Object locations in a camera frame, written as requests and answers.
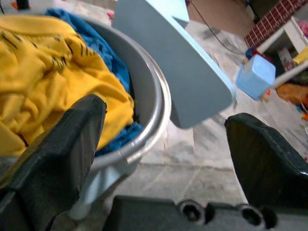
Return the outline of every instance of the yellow shirt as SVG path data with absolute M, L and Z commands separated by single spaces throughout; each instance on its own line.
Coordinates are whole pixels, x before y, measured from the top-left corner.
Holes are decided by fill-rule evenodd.
M 133 122 L 134 102 L 120 81 L 67 23 L 0 16 L 0 155 L 20 155 L 91 93 L 107 104 L 100 149 Z

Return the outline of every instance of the laundry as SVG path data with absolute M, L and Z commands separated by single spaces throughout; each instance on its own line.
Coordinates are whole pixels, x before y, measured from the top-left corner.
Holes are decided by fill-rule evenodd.
M 123 129 L 112 141 L 110 141 L 105 147 L 98 150 L 95 156 L 105 155 L 107 153 L 119 150 L 125 144 L 136 138 L 140 131 L 142 130 L 142 125 L 134 122 L 132 125 Z
M 80 34 L 88 47 L 96 51 L 104 60 L 108 69 L 113 72 L 122 83 L 126 92 L 129 92 L 129 73 L 125 63 L 118 57 L 109 44 L 94 30 L 84 19 L 71 14 L 63 9 L 48 9 L 45 15 L 60 18 L 70 24 L 70 26 Z M 134 122 L 124 128 L 109 144 L 98 150 L 96 156 L 103 155 L 120 149 L 122 146 L 136 138 L 142 131 L 142 125 Z
M 47 16 L 1 16 L 0 53 L 0 155 L 20 155 L 91 93 L 108 110 L 98 149 L 133 123 L 133 99 L 67 23 Z
M 69 13 L 63 9 L 48 9 L 45 15 L 60 18 L 70 24 L 70 26 L 82 37 L 88 47 L 96 51 L 104 60 L 108 69 L 114 73 L 122 83 L 126 92 L 129 92 L 129 73 L 126 64 L 118 57 L 109 44 L 95 29 L 85 20 Z

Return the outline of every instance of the light blue cup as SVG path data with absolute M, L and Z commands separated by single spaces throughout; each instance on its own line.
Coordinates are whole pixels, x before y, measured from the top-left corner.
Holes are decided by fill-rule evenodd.
M 259 99 L 275 82 L 276 67 L 256 54 L 241 67 L 236 85 L 251 98 Z

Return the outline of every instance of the wire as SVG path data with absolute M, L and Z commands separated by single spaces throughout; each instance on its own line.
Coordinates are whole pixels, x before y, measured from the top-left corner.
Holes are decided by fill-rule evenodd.
M 1 0 L 0 0 L 0 9 L 1 9 L 2 14 L 5 14 L 5 13 L 4 13 L 4 10 L 3 10 L 3 8 L 2 8 L 2 5 L 1 5 Z
M 201 13 L 198 11 L 198 9 L 196 8 L 196 6 L 194 5 L 194 3 L 192 1 L 190 1 L 191 5 L 196 9 L 196 11 L 198 12 L 199 16 L 201 17 L 202 21 L 208 26 L 208 28 L 210 29 L 210 31 L 212 32 L 212 34 L 215 36 L 215 38 L 218 40 L 218 42 L 224 47 L 226 48 L 228 51 L 230 51 L 231 53 L 234 54 L 238 54 L 238 55 L 245 55 L 244 52 L 236 52 L 231 50 L 229 47 L 227 47 L 225 44 L 222 43 L 222 41 L 219 40 L 219 38 L 217 37 L 217 35 L 215 34 L 215 32 L 212 30 L 212 28 L 209 26 L 209 24 L 206 22 L 206 20 L 202 17 Z

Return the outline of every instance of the blue cloth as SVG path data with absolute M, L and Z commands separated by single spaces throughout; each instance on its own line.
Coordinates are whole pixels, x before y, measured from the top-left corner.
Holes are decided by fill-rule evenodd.
M 95 50 L 104 60 L 108 69 L 113 72 L 120 80 L 126 92 L 129 92 L 129 74 L 126 64 L 117 56 L 109 44 L 82 18 L 73 15 L 62 9 L 48 9 L 45 15 L 60 18 L 70 24 L 70 26 L 81 35 L 89 47 Z M 133 140 L 142 131 L 142 125 L 134 122 L 132 125 L 124 128 L 120 133 L 110 141 L 105 147 L 98 150 L 95 156 L 116 151 L 125 144 Z
M 81 35 L 88 47 L 91 47 L 102 57 L 108 69 L 118 77 L 126 92 L 130 93 L 129 74 L 126 64 L 112 50 L 106 40 L 104 40 L 100 34 L 96 32 L 96 30 L 94 30 L 82 18 L 63 9 L 48 9 L 45 15 L 60 18 L 70 24 L 70 26 Z
M 103 147 L 101 150 L 98 150 L 95 156 L 104 155 L 115 150 L 119 150 L 125 144 L 130 142 L 132 139 L 137 137 L 142 130 L 142 126 L 137 122 L 134 122 L 128 128 L 123 129 L 117 137 L 115 137 L 109 144 Z

